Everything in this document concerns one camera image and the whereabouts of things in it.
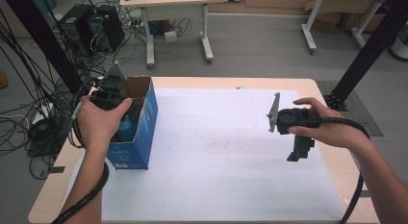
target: power strip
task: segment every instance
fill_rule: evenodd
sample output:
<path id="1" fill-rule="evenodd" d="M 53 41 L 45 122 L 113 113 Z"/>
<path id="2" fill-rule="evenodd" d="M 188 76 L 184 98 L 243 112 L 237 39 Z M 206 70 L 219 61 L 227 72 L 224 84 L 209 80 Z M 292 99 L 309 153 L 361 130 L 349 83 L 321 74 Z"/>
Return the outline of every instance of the power strip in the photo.
<path id="1" fill-rule="evenodd" d="M 36 117 L 34 117 L 33 120 L 33 125 L 36 124 L 38 121 L 48 117 L 49 112 L 51 112 L 52 108 L 53 108 L 53 104 L 52 103 L 48 103 L 46 105 L 41 106 L 41 109 L 38 110 L 38 113 L 36 115 Z"/>

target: table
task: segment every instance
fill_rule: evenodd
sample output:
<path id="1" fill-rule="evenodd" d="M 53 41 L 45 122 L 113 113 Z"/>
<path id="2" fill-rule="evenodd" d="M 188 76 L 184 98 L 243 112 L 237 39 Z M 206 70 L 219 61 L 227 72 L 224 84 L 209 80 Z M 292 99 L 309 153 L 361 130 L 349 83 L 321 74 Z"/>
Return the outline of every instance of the table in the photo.
<path id="1" fill-rule="evenodd" d="M 318 15 L 318 12 L 319 12 L 319 9 L 322 3 L 323 3 L 323 0 L 316 1 L 315 6 L 313 7 L 313 10 L 309 16 L 307 23 L 301 25 L 303 34 L 306 37 L 306 41 L 309 45 L 309 51 L 311 55 L 313 55 L 314 52 L 318 48 L 316 47 L 315 41 L 313 40 L 310 29 L 312 28 L 312 24 L 315 21 L 316 16 Z M 383 0 L 376 0 L 375 3 L 372 4 L 370 10 L 365 14 L 358 28 L 353 27 L 350 29 L 352 36 L 355 38 L 355 40 L 357 41 L 357 43 L 360 45 L 361 48 L 366 44 L 366 41 L 363 39 L 361 34 L 363 33 L 366 26 L 369 24 L 375 12 L 377 12 L 378 8 L 380 8 L 382 3 L 383 3 Z"/>
<path id="2" fill-rule="evenodd" d="M 292 89 L 300 97 L 313 96 L 324 103 L 316 83 L 309 79 L 265 79 L 265 78 L 183 78 L 153 77 L 155 88 L 260 88 Z M 339 202 L 345 211 L 351 198 L 359 171 L 350 153 L 341 148 L 333 148 L 319 143 L 330 179 L 338 194 Z M 50 174 L 29 214 L 32 223 L 50 223 L 60 212 L 68 183 L 82 150 L 72 147 L 67 141 L 56 160 L 55 167 L 64 166 L 64 173 Z M 370 198 L 361 198 L 349 222 L 376 223 Z"/>
<path id="3" fill-rule="evenodd" d="M 124 7 L 140 7 L 144 28 L 148 28 L 148 21 L 176 19 L 176 18 L 203 18 L 201 40 L 208 62 L 214 59 L 210 41 L 207 37 L 208 4 L 222 3 L 228 0 L 120 0 Z M 147 67 L 154 66 L 154 43 L 149 29 L 146 32 Z"/>

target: human hand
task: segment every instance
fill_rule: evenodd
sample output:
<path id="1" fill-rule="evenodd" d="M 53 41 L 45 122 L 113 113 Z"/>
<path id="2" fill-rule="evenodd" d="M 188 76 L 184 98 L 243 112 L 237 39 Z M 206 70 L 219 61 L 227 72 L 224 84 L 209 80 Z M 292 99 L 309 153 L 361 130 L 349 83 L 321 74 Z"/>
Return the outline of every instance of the human hand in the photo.
<path id="1" fill-rule="evenodd" d="M 339 112 L 323 106 L 320 101 L 313 97 L 301 98 L 293 101 L 293 103 L 296 105 L 310 105 L 309 111 L 312 117 L 344 118 Z M 362 140 L 368 139 L 363 132 L 344 124 L 321 123 L 318 128 L 293 126 L 288 131 L 294 135 L 311 137 L 328 145 L 349 149 Z"/>
<path id="2" fill-rule="evenodd" d="M 97 146 L 108 146 L 117 131 L 120 118 L 132 104 L 132 99 L 123 100 L 110 111 L 96 107 L 88 96 L 81 98 L 82 106 L 78 114 L 78 124 L 87 151 Z"/>

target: floor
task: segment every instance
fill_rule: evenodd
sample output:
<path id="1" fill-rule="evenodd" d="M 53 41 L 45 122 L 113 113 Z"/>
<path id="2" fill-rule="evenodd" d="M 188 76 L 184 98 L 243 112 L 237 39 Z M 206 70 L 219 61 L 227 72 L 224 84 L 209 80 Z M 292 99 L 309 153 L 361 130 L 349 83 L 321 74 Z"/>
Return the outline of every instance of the floor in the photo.
<path id="1" fill-rule="evenodd" d="M 73 5 L 82 1 L 57 0 L 59 7 L 56 11 L 64 13 L 70 7 L 67 2 Z M 118 56 L 124 57 L 117 60 L 126 75 L 339 81 L 359 52 L 357 44 L 347 32 L 313 30 L 318 51 L 311 56 L 300 29 L 300 24 L 306 20 L 304 16 L 211 13 L 208 33 L 215 55 L 213 62 L 204 59 L 199 39 L 200 19 L 194 19 L 190 33 L 180 37 L 177 42 L 156 40 L 156 65 L 153 69 L 146 68 L 145 47 L 140 44 L 135 48 L 134 39 L 123 46 Z M 18 42 L 39 66 L 46 69 L 45 58 L 31 39 L 21 38 Z M 0 45 L 10 55 L 21 77 L 29 82 L 29 76 L 15 54 L 4 41 L 0 40 Z M 0 70 L 6 74 L 9 82 L 8 87 L 0 89 L 0 112 L 32 102 L 28 89 L 32 91 L 33 84 L 28 84 L 26 89 L 3 54 L 0 55 L 0 63 Z M 106 69 L 111 65 L 112 59 L 104 61 Z M 407 62 L 398 61 L 384 52 L 355 91 L 384 135 L 374 137 L 373 141 L 397 174 L 408 183 Z M 0 113 L 2 116 L 18 114 Z M 2 119 L 1 136 L 12 126 Z M 23 135 L 15 132 L 11 142 L 3 143 L 2 139 L 1 150 L 19 144 L 22 139 Z M 0 157 L 0 223 L 28 223 L 28 213 L 44 183 L 31 175 L 30 161 L 24 148 Z M 46 166 L 36 161 L 32 169 L 38 175 L 46 170 Z"/>

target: table leg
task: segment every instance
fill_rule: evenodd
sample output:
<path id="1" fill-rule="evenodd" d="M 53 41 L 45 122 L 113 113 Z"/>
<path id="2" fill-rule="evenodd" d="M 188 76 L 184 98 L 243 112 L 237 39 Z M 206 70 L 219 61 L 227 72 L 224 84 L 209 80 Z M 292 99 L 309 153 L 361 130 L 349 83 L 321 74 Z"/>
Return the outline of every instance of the table leg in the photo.
<path id="1" fill-rule="evenodd" d="M 369 24 L 370 20 L 374 16 L 375 12 L 377 12 L 378 8 L 380 8 L 381 4 L 384 0 L 377 0 L 372 6 L 369 12 L 364 15 L 363 22 L 359 25 L 358 28 L 352 27 L 351 34 L 356 39 L 357 43 L 360 45 L 360 48 L 363 48 L 366 44 L 366 41 L 363 39 L 361 34 L 363 33 L 366 26 Z"/>
<path id="2" fill-rule="evenodd" d="M 208 5 L 203 5 L 203 31 L 201 32 L 201 41 L 203 42 L 205 56 L 209 62 L 214 59 L 213 51 L 211 50 L 210 41 L 207 37 L 207 21 L 208 21 Z"/>
<path id="3" fill-rule="evenodd" d="M 309 16 L 307 24 L 302 24 L 302 32 L 306 37 L 307 44 L 309 45 L 310 54 L 313 53 L 318 49 L 316 47 L 315 41 L 312 38 L 312 34 L 310 33 L 310 29 L 312 28 L 312 24 L 315 21 L 316 16 L 318 15 L 321 3 L 323 0 L 317 0 L 315 6 L 313 7 L 312 13 Z"/>
<path id="4" fill-rule="evenodd" d="M 141 15 L 143 16 L 144 31 L 146 32 L 146 49 L 147 49 L 147 68 L 154 66 L 154 42 L 153 36 L 150 35 L 149 22 L 147 17 L 146 8 L 140 9 Z"/>

